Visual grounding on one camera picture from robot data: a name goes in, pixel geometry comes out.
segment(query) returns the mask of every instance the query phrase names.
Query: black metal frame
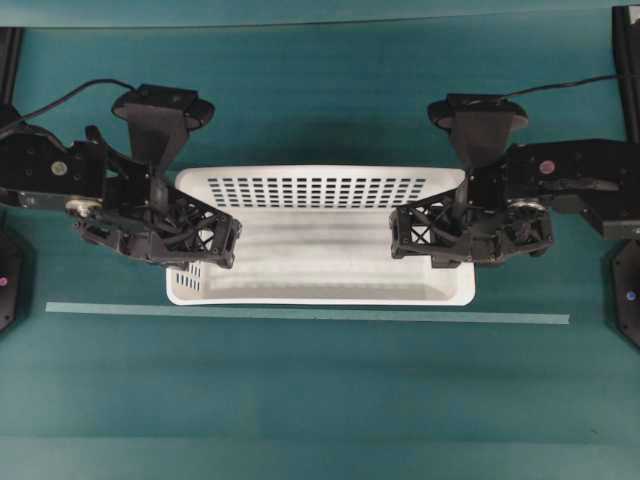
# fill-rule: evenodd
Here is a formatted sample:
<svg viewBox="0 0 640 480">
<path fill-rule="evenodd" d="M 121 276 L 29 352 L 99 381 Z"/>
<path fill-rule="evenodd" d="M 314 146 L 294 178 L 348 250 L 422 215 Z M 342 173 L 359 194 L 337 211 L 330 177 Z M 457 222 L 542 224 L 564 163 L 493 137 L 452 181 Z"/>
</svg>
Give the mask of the black metal frame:
<svg viewBox="0 0 640 480">
<path fill-rule="evenodd" d="M 0 28 L 0 103 L 10 104 L 20 60 L 22 28 Z M 0 331 L 16 316 L 16 302 L 23 254 L 4 231 L 0 231 Z"/>
<path fill-rule="evenodd" d="M 629 6 L 613 7 L 612 41 L 620 100 L 627 139 L 640 144 L 640 22 L 633 21 Z M 619 330 L 640 346 L 640 244 L 629 241 L 611 262 L 616 323 Z"/>
</svg>

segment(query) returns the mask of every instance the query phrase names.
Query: metal bracket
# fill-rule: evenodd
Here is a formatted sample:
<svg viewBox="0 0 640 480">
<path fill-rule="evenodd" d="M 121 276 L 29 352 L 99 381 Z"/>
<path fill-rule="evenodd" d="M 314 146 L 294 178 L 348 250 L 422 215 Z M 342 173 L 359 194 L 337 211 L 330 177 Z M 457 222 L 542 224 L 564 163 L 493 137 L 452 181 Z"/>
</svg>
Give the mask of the metal bracket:
<svg viewBox="0 0 640 480">
<path fill-rule="evenodd" d="M 612 262 L 620 332 L 640 346 L 640 243 L 630 241 Z"/>
</svg>

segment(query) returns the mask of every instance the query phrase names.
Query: basket slot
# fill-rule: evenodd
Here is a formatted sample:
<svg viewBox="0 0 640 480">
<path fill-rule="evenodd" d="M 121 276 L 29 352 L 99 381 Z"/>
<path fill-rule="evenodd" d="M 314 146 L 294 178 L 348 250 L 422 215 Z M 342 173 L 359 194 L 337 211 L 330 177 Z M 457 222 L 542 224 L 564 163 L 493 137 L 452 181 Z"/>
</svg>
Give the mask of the basket slot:
<svg viewBox="0 0 640 480">
<path fill-rule="evenodd" d="M 392 208 L 421 198 L 426 178 L 212 177 L 219 208 Z"/>
</svg>

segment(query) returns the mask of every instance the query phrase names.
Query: teal table surface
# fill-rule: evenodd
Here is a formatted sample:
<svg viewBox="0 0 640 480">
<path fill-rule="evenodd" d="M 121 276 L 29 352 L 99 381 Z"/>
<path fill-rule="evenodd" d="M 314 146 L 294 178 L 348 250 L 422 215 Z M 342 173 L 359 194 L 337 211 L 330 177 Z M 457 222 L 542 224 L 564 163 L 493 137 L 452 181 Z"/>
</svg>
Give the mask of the teal table surface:
<svg viewBox="0 0 640 480">
<path fill-rule="evenodd" d="M 30 29 L 15 105 L 30 111 L 94 77 L 197 89 L 216 118 L 175 171 L 455 167 L 429 102 L 610 73 L 610 35 L 607 9 Z M 34 123 L 67 144 L 94 123 L 127 151 L 109 111 L 119 94 L 96 87 Z M 615 82 L 520 103 L 530 127 L 515 142 L 624 138 Z M 242 306 L 234 318 L 46 312 L 47 302 L 169 305 L 162 269 L 88 245 L 71 225 L 7 213 L 27 261 L 21 319 L 0 337 L 2 478 L 640 478 L 640 356 L 612 326 L 619 245 L 579 218 L 554 216 L 544 257 L 478 270 L 467 307 L 386 309 L 568 314 L 568 325 L 264 320 Z"/>
</svg>

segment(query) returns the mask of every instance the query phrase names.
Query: black mount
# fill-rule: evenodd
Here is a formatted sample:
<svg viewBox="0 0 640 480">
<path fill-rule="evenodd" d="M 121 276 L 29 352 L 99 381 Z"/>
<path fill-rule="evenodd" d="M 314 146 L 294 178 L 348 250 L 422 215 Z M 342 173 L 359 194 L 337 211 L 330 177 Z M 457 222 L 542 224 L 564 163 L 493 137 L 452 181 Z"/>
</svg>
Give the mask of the black mount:
<svg viewBox="0 0 640 480">
<path fill-rule="evenodd" d="M 22 28 L 0 28 L 0 104 L 13 98 L 22 34 Z M 0 231 L 0 331 L 15 320 L 21 269 L 22 251 Z"/>
<path fill-rule="evenodd" d="M 62 210 L 78 219 L 90 243 L 128 257 L 186 268 L 189 262 L 233 265 L 240 223 L 170 186 L 164 174 L 214 107 L 193 90 L 141 85 L 116 100 L 129 126 L 132 158 L 117 152 L 95 126 L 67 148 L 24 122 L 0 134 L 0 202 Z M 5 105 L 0 126 L 19 118 Z"/>
</svg>

